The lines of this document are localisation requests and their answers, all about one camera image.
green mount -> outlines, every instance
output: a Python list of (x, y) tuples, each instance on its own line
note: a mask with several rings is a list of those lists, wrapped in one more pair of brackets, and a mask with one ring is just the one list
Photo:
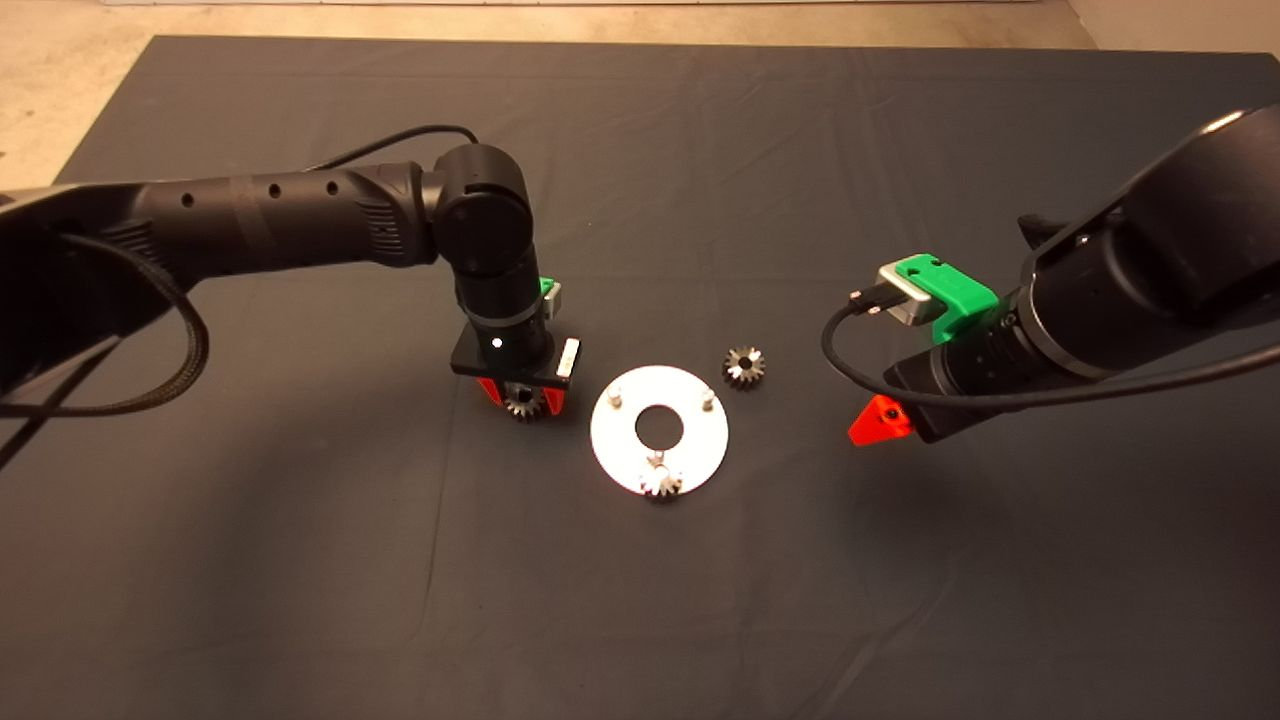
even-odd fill
[(893, 269), (908, 282), (946, 305), (942, 316), (933, 320), (936, 345), (950, 341), (978, 315), (1000, 302), (989, 287), (929, 254), (908, 258)]

white disc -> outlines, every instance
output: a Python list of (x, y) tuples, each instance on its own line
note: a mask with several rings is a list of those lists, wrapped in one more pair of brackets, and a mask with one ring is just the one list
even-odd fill
[[(654, 406), (675, 411), (685, 428), (680, 442), (660, 455), (636, 434), (636, 418)], [(686, 493), (705, 483), (724, 459), (728, 418), (719, 397), (692, 373), (646, 365), (618, 375), (595, 401), (591, 448), (613, 482), (634, 493), (646, 495), (666, 473)]]

table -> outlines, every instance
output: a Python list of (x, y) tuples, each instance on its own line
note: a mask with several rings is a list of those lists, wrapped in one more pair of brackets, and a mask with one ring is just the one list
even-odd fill
[[(0, 477), (0, 716), (1272, 716), (1275, 373), (858, 450), (865, 393), (818, 331), (915, 251), (1011, 287), (1019, 214), (1276, 100), (1263, 55), (157, 38), (64, 181), (468, 124), (524, 165), (584, 355), (564, 415), (521, 427), (448, 372), (444, 268), (201, 284), (195, 389), (50, 423)], [(924, 342), (842, 340), (868, 368)], [(157, 323), (73, 400), (182, 343)], [(737, 343), (769, 377), (721, 393), (719, 473), (620, 491), (586, 432), (605, 383), (712, 380)]]

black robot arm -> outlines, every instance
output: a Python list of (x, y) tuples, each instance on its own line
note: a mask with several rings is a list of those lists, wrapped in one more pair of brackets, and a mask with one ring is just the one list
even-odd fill
[(137, 268), (86, 238), (164, 270), (183, 292), (223, 275), (443, 255), (468, 319), (454, 369), (568, 384), (545, 327), (524, 177), (497, 147), (456, 147), (429, 172), (396, 163), (0, 195), (0, 397), (169, 309)]
[(1280, 106), (1207, 126), (1075, 223), (1020, 224), (1034, 247), (1023, 284), (947, 342), (892, 365), (887, 383), (849, 368), (831, 343), (840, 320), (876, 299), (851, 302), (823, 334), (837, 370), (900, 401), (925, 442), (1005, 411), (1169, 389), (1280, 360), (1271, 346), (1100, 383), (1280, 318)]

gear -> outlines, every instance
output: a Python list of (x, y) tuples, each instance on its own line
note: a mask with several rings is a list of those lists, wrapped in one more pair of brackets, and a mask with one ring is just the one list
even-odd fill
[(755, 347), (733, 347), (724, 356), (724, 382), (737, 389), (751, 389), (764, 379), (764, 354)]
[(506, 383), (507, 397), (503, 406), (521, 423), (532, 423), (547, 413), (547, 396), (541, 388), (518, 383)]
[(680, 497), (680, 488), (684, 483), (678, 477), (672, 475), (671, 470), (666, 465), (654, 466), (653, 474), (650, 474), (644, 480), (640, 480), (640, 492), (644, 493), (649, 500), (663, 503), (671, 502)]

